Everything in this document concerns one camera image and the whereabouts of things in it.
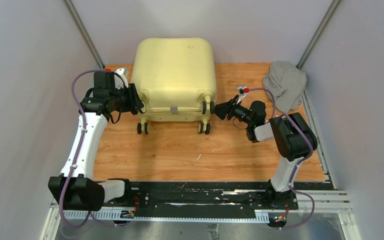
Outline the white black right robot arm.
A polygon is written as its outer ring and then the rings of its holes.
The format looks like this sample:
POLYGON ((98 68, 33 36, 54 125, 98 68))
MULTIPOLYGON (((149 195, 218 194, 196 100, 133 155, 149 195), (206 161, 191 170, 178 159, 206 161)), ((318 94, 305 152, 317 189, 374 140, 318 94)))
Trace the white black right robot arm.
POLYGON ((245 123, 246 136, 252 143, 275 141, 280 159, 262 199, 272 209, 289 201, 302 162, 318 147, 316 137, 302 115, 293 113, 266 120, 264 102, 253 101, 246 108, 237 102, 237 98, 215 105, 213 113, 221 120, 234 118, 245 123))

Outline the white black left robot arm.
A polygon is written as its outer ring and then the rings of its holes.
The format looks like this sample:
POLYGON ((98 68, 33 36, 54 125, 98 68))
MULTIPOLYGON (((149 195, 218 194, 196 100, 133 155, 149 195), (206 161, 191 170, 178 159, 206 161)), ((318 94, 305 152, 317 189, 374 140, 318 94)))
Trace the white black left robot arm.
POLYGON ((128 179, 94 181, 94 166, 106 126, 116 123, 112 113, 136 115, 144 104, 135 84, 128 83, 125 67, 115 71, 91 70, 91 73, 93 87, 82 100, 74 90, 71 92, 79 109, 76 136, 59 176, 52 176, 48 181, 48 188, 61 210, 97 212, 107 202, 126 207, 134 200, 128 179))

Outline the cream suitcase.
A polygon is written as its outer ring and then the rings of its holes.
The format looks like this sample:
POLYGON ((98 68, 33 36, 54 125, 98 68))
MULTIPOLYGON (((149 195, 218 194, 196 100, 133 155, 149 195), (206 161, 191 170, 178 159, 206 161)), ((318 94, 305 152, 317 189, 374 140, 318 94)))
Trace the cream suitcase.
POLYGON ((197 122, 197 132, 211 132, 217 79, 211 44, 200 37, 142 40, 136 49, 131 83, 144 107, 137 133, 151 122, 197 122))

